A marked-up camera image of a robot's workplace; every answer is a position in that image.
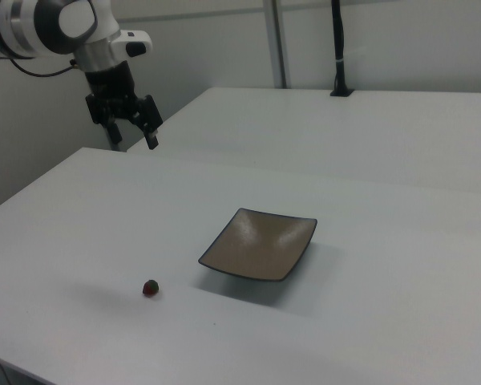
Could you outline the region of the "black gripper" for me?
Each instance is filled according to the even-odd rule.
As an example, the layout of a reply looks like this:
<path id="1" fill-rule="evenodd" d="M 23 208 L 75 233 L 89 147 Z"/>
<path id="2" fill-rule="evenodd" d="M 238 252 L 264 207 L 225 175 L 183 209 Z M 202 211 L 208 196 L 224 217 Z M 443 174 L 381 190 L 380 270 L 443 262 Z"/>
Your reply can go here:
<path id="1" fill-rule="evenodd" d="M 130 120 L 140 131 L 150 150 L 159 145 L 156 136 L 163 120 L 154 99 L 137 98 L 135 83 L 127 61 L 104 71 L 86 72 L 91 93 L 85 98 L 91 119 L 101 125 L 111 150 L 119 151 L 123 140 L 115 119 Z"/>

